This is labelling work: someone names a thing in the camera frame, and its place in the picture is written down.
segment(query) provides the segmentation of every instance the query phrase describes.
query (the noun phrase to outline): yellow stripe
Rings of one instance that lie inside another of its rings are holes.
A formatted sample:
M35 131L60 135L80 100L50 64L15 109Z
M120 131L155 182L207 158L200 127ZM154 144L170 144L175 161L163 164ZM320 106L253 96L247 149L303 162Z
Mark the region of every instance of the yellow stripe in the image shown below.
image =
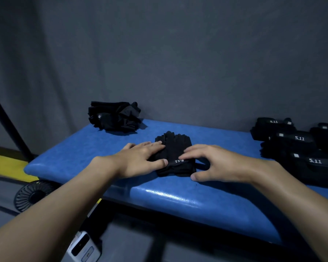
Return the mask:
M36 176L29 176L23 172L27 164L27 162L0 155L0 175L25 182L39 180Z

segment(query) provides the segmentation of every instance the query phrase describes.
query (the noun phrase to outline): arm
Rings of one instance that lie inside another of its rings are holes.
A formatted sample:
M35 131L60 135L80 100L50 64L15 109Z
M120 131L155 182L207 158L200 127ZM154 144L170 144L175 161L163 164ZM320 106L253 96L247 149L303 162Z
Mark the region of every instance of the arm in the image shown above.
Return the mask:
M246 157L215 145L193 145L179 159L205 157L207 171L193 181L219 180L253 185L295 225L322 261L328 261L328 199L289 174L279 163Z
M127 144L115 155L94 158L72 180L0 228L0 261L60 261L112 181L165 167L167 160L147 161L164 147L161 142Z

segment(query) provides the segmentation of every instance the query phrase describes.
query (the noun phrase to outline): pile of black gloves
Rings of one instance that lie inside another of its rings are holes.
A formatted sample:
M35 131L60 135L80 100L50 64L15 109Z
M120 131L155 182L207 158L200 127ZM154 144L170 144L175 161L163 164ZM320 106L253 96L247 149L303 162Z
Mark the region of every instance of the pile of black gloves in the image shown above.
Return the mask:
M328 124L298 131L291 119L258 118L251 129L262 140L261 156L279 162L305 184L328 187Z
M168 165L163 169L157 170L157 175L167 176L168 174L175 174L177 176L190 176L196 172L195 159L179 160L179 156L184 153L184 150L192 146L191 139L186 135L176 134L173 132L166 132L162 136L158 136L155 141L162 141L165 148L158 153L152 155L149 161L156 161L159 159L167 159Z
M136 102L130 104L92 101L88 115L90 123L100 130L132 132L140 127L140 112Z

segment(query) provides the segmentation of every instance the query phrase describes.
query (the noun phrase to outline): fan grille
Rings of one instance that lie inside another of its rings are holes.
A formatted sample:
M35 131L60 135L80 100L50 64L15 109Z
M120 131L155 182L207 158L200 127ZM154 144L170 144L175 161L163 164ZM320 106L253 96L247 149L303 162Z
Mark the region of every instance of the fan grille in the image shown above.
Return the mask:
M23 212L54 190L54 186L47 181L33 181L17 192L13 203L18 211Z

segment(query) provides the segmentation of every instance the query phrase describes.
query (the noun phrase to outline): white device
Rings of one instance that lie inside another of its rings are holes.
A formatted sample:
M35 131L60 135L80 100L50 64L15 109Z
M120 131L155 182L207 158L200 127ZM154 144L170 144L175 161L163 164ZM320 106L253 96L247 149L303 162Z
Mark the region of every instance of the white device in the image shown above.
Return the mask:
M78 232L67 249L75 262L96 262L101 253L87 232Z

